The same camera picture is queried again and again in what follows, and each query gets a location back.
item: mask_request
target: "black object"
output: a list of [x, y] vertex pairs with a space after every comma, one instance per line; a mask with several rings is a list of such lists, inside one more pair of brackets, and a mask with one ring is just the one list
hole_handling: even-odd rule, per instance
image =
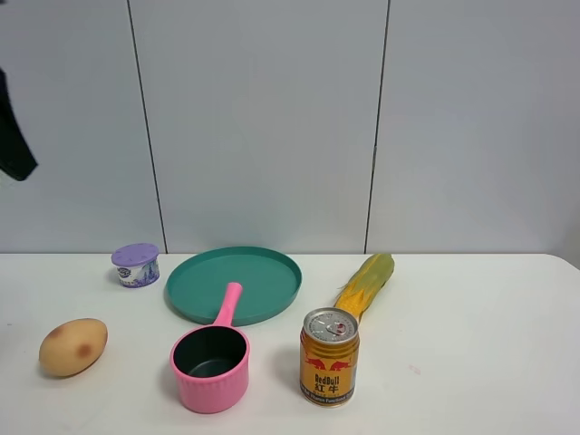
[[229, 372], [242, 362], [246, 340], [232, 328], [208, 326], [183, 338], [173, 353], [180, 372], [195, 378], [211, 378]]
[[38, 164], [18, 127], [8, 99], [6, 75], [0, 69], [0, 170], [23, 181]]

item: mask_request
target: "can lid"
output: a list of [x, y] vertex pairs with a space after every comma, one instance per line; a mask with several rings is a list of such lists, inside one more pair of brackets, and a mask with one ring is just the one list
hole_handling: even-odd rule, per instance
[[118, 267], [135, 267], [146, 265], [159, 254], [159, 249], [151, 243], [136, 243], [117, 249], [112, 253], [111, 261]]
[[358, 333], [359, 325], [354, 316], [340, 308], [318, 308], [304, 318], [304, 331], [323, 343], [344, 343]]

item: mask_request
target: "gold can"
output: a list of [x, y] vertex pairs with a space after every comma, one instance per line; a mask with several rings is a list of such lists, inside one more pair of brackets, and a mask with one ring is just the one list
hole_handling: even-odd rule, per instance
[[359, 343], [352, 314], [319, 308], [306, 315], [300, 333], [300, 389], [306, 399], [338, 406], [353, 396]]

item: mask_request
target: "saucepan handle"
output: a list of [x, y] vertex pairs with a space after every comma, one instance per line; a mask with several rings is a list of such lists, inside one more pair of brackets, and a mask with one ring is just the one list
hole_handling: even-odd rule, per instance
[[236, 305], [242, 295], [242, 285], [239, 283], [229, 283], [226, 288], [226, 297], [219, 309], [215, 326], [231, 326], [236, 312]]

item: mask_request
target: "dark cloth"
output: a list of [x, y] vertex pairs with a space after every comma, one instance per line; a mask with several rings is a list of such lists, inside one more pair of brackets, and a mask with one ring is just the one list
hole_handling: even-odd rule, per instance
[[23, 181], [36, 166], [10, 105], [6, 75], [0, 69], [0, 170], [17, 181]]

